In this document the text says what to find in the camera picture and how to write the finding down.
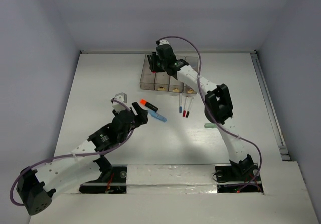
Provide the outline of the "orange highlighter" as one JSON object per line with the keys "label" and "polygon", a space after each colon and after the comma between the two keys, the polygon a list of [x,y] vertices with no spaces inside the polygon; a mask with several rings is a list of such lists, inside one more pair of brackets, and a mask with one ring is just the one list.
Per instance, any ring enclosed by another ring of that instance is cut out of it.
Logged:
{"label": "orange highlighter", "polygon": [[153,104],[149,103],[148,101],[146,101],[146,100],[144,100],[144,99],[142,99],[142,100],[140,101],[140,103],[141,103],[143,106],[145,106],[146,108],[148,108],[148,109],[150,109],[150,110],[152,110],[152,111],[154,111],[154,112],[157,112],[157,111],[158,111],[158,108],[157,108],[156,106],[154,106]]}

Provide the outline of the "blue utility knife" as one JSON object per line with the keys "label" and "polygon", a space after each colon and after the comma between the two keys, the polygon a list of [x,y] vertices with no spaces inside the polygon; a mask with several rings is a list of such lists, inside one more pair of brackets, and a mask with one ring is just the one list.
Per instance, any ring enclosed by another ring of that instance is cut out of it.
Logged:
{"label": "blue utility knife", "polygon": [[157,112],[154,112],[152,110],[148,110],[148,113],[153,117],[153,118],[156,118],[162,122],[166,122],[167,121],[167,118],[165,118],[164,116],[158,114]]}

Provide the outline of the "blue-capped white pen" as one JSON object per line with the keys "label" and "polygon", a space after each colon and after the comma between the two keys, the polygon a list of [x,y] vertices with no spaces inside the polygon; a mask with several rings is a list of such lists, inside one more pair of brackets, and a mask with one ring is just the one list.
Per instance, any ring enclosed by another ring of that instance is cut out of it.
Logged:
{"label": "blue-capped white pen", "polygon": [[179,113],[182,113],[182,93],[179,93]]}

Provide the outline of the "red-capped white pen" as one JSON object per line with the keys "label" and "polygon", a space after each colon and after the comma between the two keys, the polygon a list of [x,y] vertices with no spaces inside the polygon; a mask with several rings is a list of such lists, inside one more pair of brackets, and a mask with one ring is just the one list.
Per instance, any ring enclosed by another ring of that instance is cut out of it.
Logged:
{"label": "red-capped white pen", "polygon": [[183,105],[183,114],[182,114],[183,117],[186,116],[186,105],[187,105],[187,101],[188,101],[188,96],[185,96],[184,105]]}

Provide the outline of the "black-capped white pen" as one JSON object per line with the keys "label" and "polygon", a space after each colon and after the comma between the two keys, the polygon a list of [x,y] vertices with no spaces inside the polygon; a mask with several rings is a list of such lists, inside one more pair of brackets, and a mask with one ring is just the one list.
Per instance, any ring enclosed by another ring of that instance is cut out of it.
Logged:
{"label": "black-capped white pen", "polygon": [[187,109],[187,111],[186,111],[186,118],[188,118],[188,116],[189,116],[189,114],[190,114],[190,111],[191,111],[191,108],[192,108],[192,105],[193,105],[193,101],[194,101],[194,98],[192,97],[191,99],[190,99],[190,102],[189,102],[189,105],[188,105],[188,109]]}

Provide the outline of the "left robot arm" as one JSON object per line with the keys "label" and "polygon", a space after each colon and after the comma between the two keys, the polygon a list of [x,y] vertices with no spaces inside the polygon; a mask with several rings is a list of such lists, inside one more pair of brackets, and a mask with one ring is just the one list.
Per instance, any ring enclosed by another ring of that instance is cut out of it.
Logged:
{"label": "left robot arm", "polygon": [[121,147],[134,129],[148,122],[148,112],[137,102],[132,107],[113,99],[112,122],[91,134],[70,153],[42,160],[23,169],[14,181],[11,191],[16,191],[28,215],[37,215],[53,199],[76,185],[88,182],[93,171],[99,181],[112,174],[112,165],[106,154]]}

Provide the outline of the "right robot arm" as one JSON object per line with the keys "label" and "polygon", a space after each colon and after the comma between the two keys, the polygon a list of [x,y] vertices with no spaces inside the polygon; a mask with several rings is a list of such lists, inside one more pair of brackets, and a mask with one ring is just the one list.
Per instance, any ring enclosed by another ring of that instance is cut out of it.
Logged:
{"label": "right robot arm", "polygon": [[204,104],[206,118],[217,125],[226,145],[230,164],[217,167],[216,175],[222,182],[248,180],[255,168],[253,159],[243,143],[247,140],[236,134],[226,120],[233,116],[233,105],[227,85],[217,85],[201,77],[187,61],[178,59],[166,40],[157,41],[156,51],[147,56],[152,72],[165,72],[196,91]]}

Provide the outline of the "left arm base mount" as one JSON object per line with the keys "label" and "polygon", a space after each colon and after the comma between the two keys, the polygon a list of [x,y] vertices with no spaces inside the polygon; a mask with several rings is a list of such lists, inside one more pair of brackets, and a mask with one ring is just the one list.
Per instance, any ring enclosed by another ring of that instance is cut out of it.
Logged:
{"label": "left arm base mount", "polygon": [[101,178],[86,182],[79,187],[82,194],[126,194],[127,165],[113,166],[106,180]]}

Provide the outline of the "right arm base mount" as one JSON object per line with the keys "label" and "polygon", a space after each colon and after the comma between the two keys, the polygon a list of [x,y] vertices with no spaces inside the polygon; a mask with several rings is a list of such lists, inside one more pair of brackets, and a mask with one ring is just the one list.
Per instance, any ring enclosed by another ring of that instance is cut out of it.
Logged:
{"label": "right arm base mount", "polygon": [[231,165],[218,165],[215,166],[212,179],[217,183],[218,193],[263,193],[260,175],[252,181],[257,170],[258,166],[255,164],[240,175],[233,172]]}

